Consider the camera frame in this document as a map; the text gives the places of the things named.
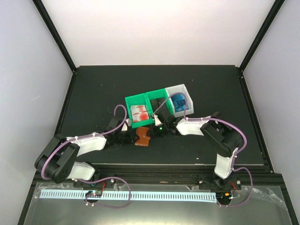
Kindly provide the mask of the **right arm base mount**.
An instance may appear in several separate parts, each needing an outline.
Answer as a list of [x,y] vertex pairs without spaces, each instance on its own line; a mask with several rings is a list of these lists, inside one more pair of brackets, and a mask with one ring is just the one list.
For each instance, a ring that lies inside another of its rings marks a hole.
[[196,184],[199,185],[200,189],[210,191],[241,190],[241,185],[238,181],[240,181],[240,178],[236,174],[231,174],[228,178],[222,179],[214,173],[201,173],[198,175]]

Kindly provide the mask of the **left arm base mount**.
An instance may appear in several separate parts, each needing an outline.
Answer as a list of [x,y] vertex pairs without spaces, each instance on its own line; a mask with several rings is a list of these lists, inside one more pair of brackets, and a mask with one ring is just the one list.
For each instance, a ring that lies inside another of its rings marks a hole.
[[107,173],[107,172],[96,173],[92,176],[90,180],[88,180],[88,182],[92,182],[92,183],[74,181],[74,187],[87,188],[87,189],[112,188],[114,184],[117,182],[117,179],[114,177],[115,177],[114,173]]

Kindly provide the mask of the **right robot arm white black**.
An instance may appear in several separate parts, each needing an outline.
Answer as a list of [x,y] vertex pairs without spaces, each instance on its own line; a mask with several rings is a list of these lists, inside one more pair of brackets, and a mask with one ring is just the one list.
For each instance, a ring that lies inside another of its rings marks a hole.
[[223,189],[230,184],[235,159],[248,142],[239,128],[220,119],[219,116],[219,112],[202,118],[176,118],[173,115],[152,114],[155,125],[150,135],[204,136],[217,154],[214,174],[208,183],[214,185],[216,189]]

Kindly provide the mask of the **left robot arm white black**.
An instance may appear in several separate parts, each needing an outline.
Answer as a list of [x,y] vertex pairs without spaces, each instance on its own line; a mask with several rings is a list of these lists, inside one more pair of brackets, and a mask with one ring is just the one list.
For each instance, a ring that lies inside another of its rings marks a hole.
[[129,119],[114,116],[109,125],[89,135],[65,137],[55,135],[34,163],[43,179],[59,184],[65,180],[84,180],[96,187],[101,180],[91,163],[79,162],[81,155],[108,149],[114,145],[124,146],[139,139]]

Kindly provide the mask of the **brown leather card holder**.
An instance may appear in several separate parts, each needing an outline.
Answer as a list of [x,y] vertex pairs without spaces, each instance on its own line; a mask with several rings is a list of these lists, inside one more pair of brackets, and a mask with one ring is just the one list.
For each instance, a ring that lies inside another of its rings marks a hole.
[[148,131],[148,127],[138,127],[136,129],[136,134],[139,137],[138,140],[135,141],[136,146],[148,147],[150,141],[150,136],[147,135]]

